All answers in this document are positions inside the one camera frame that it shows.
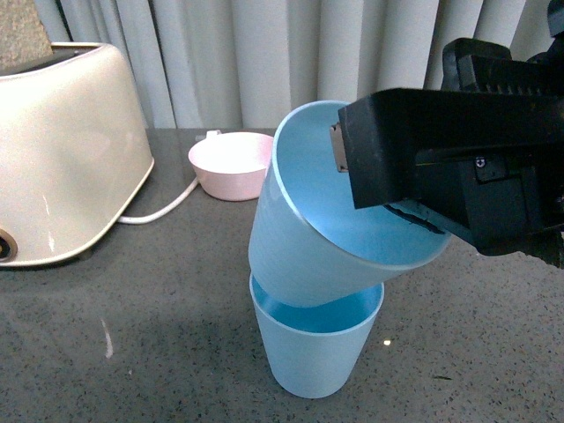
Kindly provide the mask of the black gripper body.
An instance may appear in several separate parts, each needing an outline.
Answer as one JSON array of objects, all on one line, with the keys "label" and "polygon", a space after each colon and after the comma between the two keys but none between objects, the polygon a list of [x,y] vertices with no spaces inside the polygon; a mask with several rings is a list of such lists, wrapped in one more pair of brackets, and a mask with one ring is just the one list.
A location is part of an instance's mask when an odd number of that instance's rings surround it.
[{"label": "black gripper body", "polygon": [[421,198],[409,218],[488,256],[521,251],[563,265],[563,4],[546,8],[550,47],[457,38],[442,50],[440,111],[449,148],[418,154]]}]

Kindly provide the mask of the black gripper finger inside cup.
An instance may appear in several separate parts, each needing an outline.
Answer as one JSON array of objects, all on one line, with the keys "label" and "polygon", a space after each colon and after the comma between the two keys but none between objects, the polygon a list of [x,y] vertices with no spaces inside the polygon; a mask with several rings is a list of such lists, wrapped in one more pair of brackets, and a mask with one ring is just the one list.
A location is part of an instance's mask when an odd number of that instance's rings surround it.
[{"label": "black gripper finger inside cup", "polygon": [[419,152],[450,146],[445,133],[429,127],[442,96],[443,91],[391,89],[339,109],[330,136],[356,208],[409,207],[421,198]]}]

